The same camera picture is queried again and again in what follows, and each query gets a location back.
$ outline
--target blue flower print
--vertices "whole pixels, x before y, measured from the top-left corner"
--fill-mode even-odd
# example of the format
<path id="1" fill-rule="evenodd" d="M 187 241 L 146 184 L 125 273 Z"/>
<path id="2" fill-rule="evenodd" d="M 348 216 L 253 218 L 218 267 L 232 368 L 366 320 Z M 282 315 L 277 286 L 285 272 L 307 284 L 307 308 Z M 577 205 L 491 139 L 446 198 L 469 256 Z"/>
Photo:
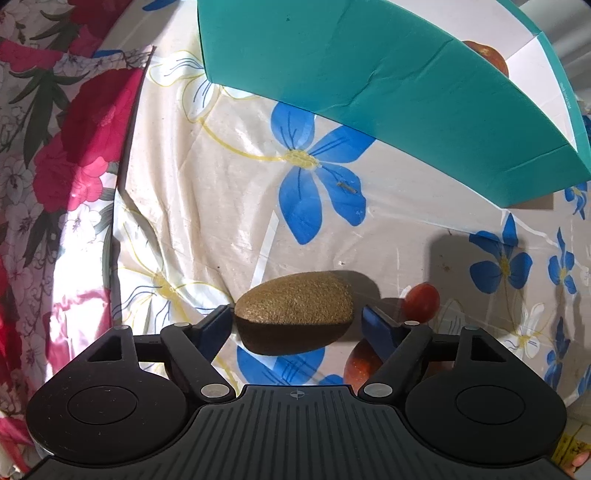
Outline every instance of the blue flower print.
<path id="1" fill-rule="evenodd" d="M 554 285 L 563 283 L 570 294 L 577 293 L 577 287 L 574 284 L 573 277 L 569 272 L 574 267 L 574 254 L 566 250 L 566 245 L 562 238 L 562 232 L 558 229 L 558 245 L 560 246 L 560 260 L 558 256 L 553 256 L 548 262 L 548 275 Z"/>
<path id="2" fill-rule="evenodd" d="M 587 182 L 579 183 L 574 187 L 569 187 L 564 191 L 564 198 L 567 202 L 577 200 L 577 206 L 574 209 L 573 215 L 580 213 L 581 218 L 585 220 L 585 206 L 587 205 Z"/>
<path id="3" fill-rule="evenodd" d="M 297 355 L 253 355 L 237 347 L 240 372 L 250 384 L 303 385 L 316 374 L 324 359 L 324 348 Z"/>
<path id="4" fill-rule="evenodd" d="M 153 12 L 154 10 L 160 10 L 161 8 L 167 7 L 170 4 L 175 3 L 177 0 L 154 0 L 148 5 L 144 5 L 142 10 L 145 12 Z"/>
<path id="5" fill-rule="evenodd" d="M 581 378 L 579 381 L 579 386 L 577 387 L 579 396 L 583 395 L 589 389 L 589 387 L 591 387 L 591 365 L 587 367 L 583 378 Z"/>
<path id="6" fill-rule="evenodd" d="M 343 377 L 341 377 L 340 375 L 332 374 L 327 375 L 322 380 L 320 380 L 318 382 L 318 385 L 343 385 L 344 383 L 345 381 L 343 380 Z"/>
<path id="7" fill-rule="evenodd" d="M 116 53 L 123 53 L 123 50 L 97 50 L 95 54 L 92 56 L 94 59 L 99 59 L 101 57 L 108 57 L 109 55 L 115 55 Z"/>
<path id="8" fill-rule="evenodd" d="M 374 138 L 341 126 L 309 148 L 314 140 L 314 114 L 284 103 L 273 109 L 271 131 L 287 149 L 283 159 L 293 165 L 279 187 L 279 206 L 300 245 L 310 242 L 322 225 L 322 205 L 313 173 L 328 191 L 336 213 L 352 226 L 363 222 L 361 181 L 337 164 L 357 160 Z"/>
<path id="9" fill-rule="evenodd" d="M 544 381 L 554 390 L 558 388 L 558 382 L 560 382 L 560 376 L 562 375 L 562 360 L 569 349 L 569 345 L 570 339 L 564 336 L 564 320 L 560 317 L 556 326 L 555 349 L 548 352 L 546 356 L 548 370 L 544 375 Z"/>
<path id="10" fill-rule="evenodd" d="M 518 240 L 512 213 L 505 222 L 502 242 L 494 233 L 486 231 L 471 234 L 469 242 L 479 246 L 496 259 L 496 262 L 484 260 L 470 266 L 470 276 L 478 290 L 482 293 L 494 293 L 499 288 L 502 278 L 506 278 L 517 290 L 524 287 L 533 262 L 525 252 L 520 252 L 513 257 Z"/>

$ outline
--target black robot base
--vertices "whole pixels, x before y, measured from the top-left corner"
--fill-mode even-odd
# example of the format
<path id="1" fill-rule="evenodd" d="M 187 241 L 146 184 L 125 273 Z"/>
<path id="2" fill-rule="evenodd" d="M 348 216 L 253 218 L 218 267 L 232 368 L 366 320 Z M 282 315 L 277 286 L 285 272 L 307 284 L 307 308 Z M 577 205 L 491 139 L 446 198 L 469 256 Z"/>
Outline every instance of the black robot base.
<path id="1" fill-rule="evenodd" d="M 366 307 L 363 333 L 387 359 L 358 397 L 247 385 L 236 398 L 210 364 L 232 321 L 223 306 L 160 335 L 100 337 L 31 399 L 28 428 L 49 455 L 27 480 L 568 478 L 549 460 L 563 402 L 482 329 L 439 335 Z M 170 380 L 138 361 L 163 362 Z"/>

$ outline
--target ridged black surface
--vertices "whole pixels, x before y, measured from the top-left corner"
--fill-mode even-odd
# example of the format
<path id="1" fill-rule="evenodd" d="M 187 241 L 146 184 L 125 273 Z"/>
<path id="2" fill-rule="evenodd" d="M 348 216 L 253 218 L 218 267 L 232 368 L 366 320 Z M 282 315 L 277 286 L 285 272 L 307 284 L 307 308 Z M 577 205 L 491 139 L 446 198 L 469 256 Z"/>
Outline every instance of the ridged black surface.
<path id="1" fill-rule="evenodd" d="M 28 480 L 564 480 L 546 459 L 504 469 L 466 466 L 425 448 L 392 407 L 347 387 L 259 387 L 203 407 L 161 453 L 113 468 L 49 459 Z"/>

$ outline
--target floral tablecloth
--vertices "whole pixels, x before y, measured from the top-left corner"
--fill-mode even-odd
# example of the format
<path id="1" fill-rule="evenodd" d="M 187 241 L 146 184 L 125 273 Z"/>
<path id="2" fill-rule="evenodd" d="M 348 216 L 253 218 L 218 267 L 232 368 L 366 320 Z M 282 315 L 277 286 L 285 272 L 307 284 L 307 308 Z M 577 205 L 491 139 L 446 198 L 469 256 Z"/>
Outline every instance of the floral tablecloth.
<path id="1" fill-rule="evenodd" d="M 357 131 L 213 85 L 196 7 L 136 1 L 102 47 L 158 46 L 115 205 L 116 318 L 157 332 L 311 270 L 341 271 L 359 306 L 400 318 L 399 299 L 429 281 L 441 295 L 435 330 L 483 326 L 574 401 L 591 359 L 587 184 L 500 209 Z M 318 351 L 263 357 L 233 334 L 214 364 L 236 388 L 341 382 L 359 338 L 354 325 Z"/>

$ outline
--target crosshair marking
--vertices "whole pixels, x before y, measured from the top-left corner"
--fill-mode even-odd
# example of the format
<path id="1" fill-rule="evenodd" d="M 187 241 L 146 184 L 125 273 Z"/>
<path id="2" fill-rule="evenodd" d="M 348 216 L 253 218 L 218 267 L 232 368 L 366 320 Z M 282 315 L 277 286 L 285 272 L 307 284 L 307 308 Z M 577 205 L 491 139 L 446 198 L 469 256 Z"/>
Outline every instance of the crosshair marking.
<path id="1" fill-rule="evenodd" d="M 302 392 L 302 390 L 294 390 L 293 392 L 290 393 L 290 397 L 294 397 L 296 400 L 299 400 L 304 395 L 305 395 L 305 393 Z"/>

